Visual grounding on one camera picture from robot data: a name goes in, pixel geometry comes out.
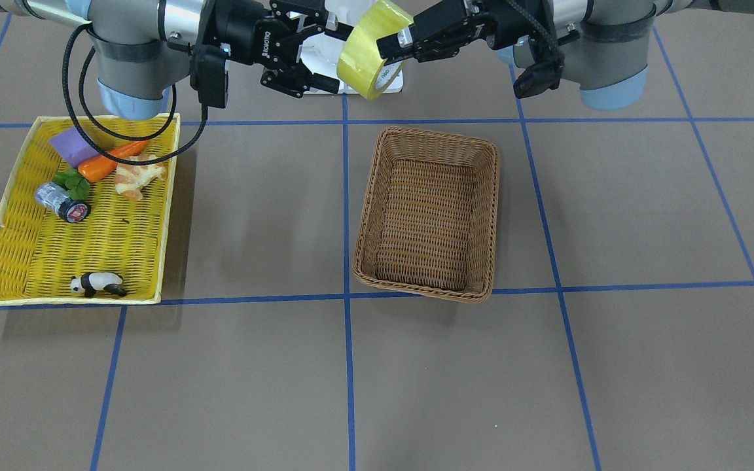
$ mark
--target green leaf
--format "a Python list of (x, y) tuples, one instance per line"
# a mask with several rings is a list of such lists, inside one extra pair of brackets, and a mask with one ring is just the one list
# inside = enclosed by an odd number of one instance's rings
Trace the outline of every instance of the green leaf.
[(81, 180), (83, 177), (77, 176), (77, 177), (69, 177), (65, 180), (65, 187), (69, 190), (74, 190), (77, 188), (77, 185), (81, 184)]
[(60, 185), (61, 187), (65, 188), (65, 180), (66, 180), (66, 178), (68, 178), (68, 175), (66, 175), (65, 172), (57, 172), (51, 178), (51, 182), (53, 184), (57, 184), (57, 185)]
[(74, 188), (69, 189), (69, 196), (72, 200), (85, 200), (89, 196), (89, 180), (81, 177), (81, 181)]

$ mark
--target black cable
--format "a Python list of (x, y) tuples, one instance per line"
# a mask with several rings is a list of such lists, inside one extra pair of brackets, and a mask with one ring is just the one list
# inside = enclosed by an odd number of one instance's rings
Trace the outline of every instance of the black cable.
[(83, 107), (83, 111), (86, 113), (86, 116), (89, 118), (89, 120), (92, 122), (92, 124), (98, 128), (101, 131), (104, 131), (105, 133), (109, 134), (110, 136), (117, 137), (119, 139), (123, 139), (126, 141), (148, 141), (150, 139), (155, 139), (156, 137), (159, 137), (162, 135), (162, 132), (165, 132), (168, 130), (168, 126), (170, 126), (170, 122), (173, 120), (173, 116), (176, 114), (176, 84), (173, 84), (171, 86), (171, 96), (173, 96), (173, 103), (170, 107), (170, 114), (168, 114), (168, 119), (165, 120), (164, 125), (156, 132), (153, 132), (153, 134), (150, 134), (149, 136), (125, 136), (123, 134), (119, 134), (118, 132), (115, 132), (107, 126), (102, 125), (98, 122), (98, 120), (95, 119), (95, 116), (92, 116), (92, 111), (89, 111), (89, 107), (86, 105), (86, 96), (84, 96), (84, 83), (86, 83), (86, 72), (89, 71), (89, 65), (92, 63), (92, 58), (95, 57), (95, 48), (92, 48), (89, 51), (89, 54), (86, 56), (86, 60), (83, 61), (83, 67), (81, 68), (81, 78), (78, 80), (77, 83), (77, 95), (78, 98), (81, 99), (81, 107)]
[(145, 160), (143, 162), (137, 162), (133, 160), (126, 160), (123, 158), (117, 158), (114, 155), (111, 155), (107, 151), (104, 151), (101, 149), (101, 147), (98, 147), (97, 144), (92, 140), (91, 137), (89, 137), (88, 134), (86, 134), (86, 131), (83, 130), (81, 123), (78, 121), (77, 116), (75, 116), (75, 108), (71, 104), (71, 96), (69, 95), (69, 60), (71, 59), (71, 51), (72, 48), (75, 47), (75, 40), (77, 40), (77, 37), (81, 35), (81, 33), (84, 32), (84, 30), (89, 29), (90, 24), (81, 24), (80, 26), (76, 27), (75, 30), (72, 32), (71, 36), (69, 36), (69, 42), (66, 43), (65, 46), (65, 52), (63, 52), (63, 101), (65, 101), (65, 107), (66, 111), (69, 113), (69, 118), (71, 118), (72, 125), (75, 126), (75, 129), (77, 129), (78, 134), (81, 135), (84, 141), (86, 141), (87, 144), (89, 144), (89, 147), (92, 147), (93, 150), (98, 152), (100, 155), (110, 159), (113, 162), (116, 162), (118, 164), (128, 164), (128, 165), (134, 165), (134, 166), (144, 166), (144, 165), (152, 165), (152, 164), (159, 164), (161, 162), (164, 162), (165, 160), (168, 160), (168, 158), (176, 157), (177, 155), (180, 155), (180, 153), (187, 151), (188, 149), (193, 146), (198, 139), (200, 139), (201, 134), (203, 134), (203, 130), (206, 128), (206, 122), (209, 119), (209, 107), (206, 107), (206, 105), (202, 105), (202, 108), (200, 109), (200, 127), (197, 128), (196, 134), (194, 134), (194, 137), (191, 137), (191, 140), (188, 141), (185, 146), (180, 147), (174, 152), (168, 153), (168, 155), (164, 155), (159, 158), (155, 158), (152, 160)]
[(510, 6), (514, 11), (517, 13), (520, 13), (520, 15), (526, 19), (527, 22), (533, 26), (534, 29), (537, 30), (540, 36), (543, 37), (543, 40), (545, 41), (545, 44), (548, 44), (548, 47), (551, 48), (551, 51), (553, 53), (557, 54), (559, 57), (563, 57), (563, 51), (560, 50), (560, 47), (557, 45), (557, 39), (553, 38), (551, 36), (551, 33), (548, 32), (545, 27), (537, 21), (535, 17), (526, 9), (520, 6), (520, 4), (514, 2), (514, 0), (505, 0), (506, 3), (508, 3), (508, 6)]

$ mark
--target tape roll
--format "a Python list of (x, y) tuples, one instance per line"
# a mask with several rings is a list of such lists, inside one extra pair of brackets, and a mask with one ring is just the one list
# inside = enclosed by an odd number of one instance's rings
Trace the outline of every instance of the tape roll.
[(339, 56), (336, 75), (366, 99), (382, 95), (400, 74), (403, 62), (386, 65), (377, 51), (377, 39), (394, 35), (410, 24), (409, 13), (389, 0), (377, 0), (353, 27)]

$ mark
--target purple sponge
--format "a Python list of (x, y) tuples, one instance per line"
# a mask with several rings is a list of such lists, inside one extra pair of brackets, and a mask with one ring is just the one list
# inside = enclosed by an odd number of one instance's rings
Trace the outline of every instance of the purple sponge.
[(51, 143), (54, 150), (73, 169), (77, 169), (77, 166), (84, 160), (98, 155), (98, 152), (95, 152), (95, 149), (83, 140), (83, 137), (81, 137), (75, 128), (69, 128), (66, 131), (60, 132), (60, 134), (52, 137), (48, 142)]

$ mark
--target brown wicker basket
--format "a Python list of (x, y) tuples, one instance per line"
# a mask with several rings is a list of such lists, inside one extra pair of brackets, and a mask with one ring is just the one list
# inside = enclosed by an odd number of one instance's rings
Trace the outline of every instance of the brown wicker basket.
[(353, 274), (459, 302), (494, 287), (499, 150), (482, 139), (386, 128), (374, 151)]

